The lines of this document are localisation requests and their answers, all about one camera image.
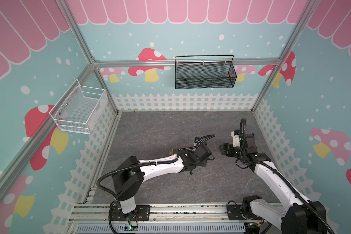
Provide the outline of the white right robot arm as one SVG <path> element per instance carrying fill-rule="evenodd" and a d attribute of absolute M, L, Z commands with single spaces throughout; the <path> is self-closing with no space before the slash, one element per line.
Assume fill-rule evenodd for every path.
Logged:
<path fill-rule="evenodd" d="M 260 217 L 283 234 L 332 234 L 327 223 L 326 209 L 318 201 L 311 201 L 299 192 L 277 170 L 271 159 L 259 153 L 253 135 L 233 133 L 233 143 L 219 146 L 222 155 L 235 158 L 241 169 L 250 169 L 272 190 L 281 207 L 271 205 L 260 196 L 243 198 L 240 213 L 246 220 Z"/>

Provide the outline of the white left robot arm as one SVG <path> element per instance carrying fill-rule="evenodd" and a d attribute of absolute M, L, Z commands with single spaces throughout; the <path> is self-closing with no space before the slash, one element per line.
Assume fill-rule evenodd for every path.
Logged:
<path fill-rule="evenodd" d="M 206 143 L 190 149 L 174 150 L 173 154 L 156 160 L 138 160 L 129 157 L 119 167 L 120 172 L 112 175 L 116 200 L 120 203 L 124 215 L 134 213 L 136 209 L 135 195 L 142 183 L 158 176 L 192 172 L 198 166 L 205 167 L 212 151 Z"/>

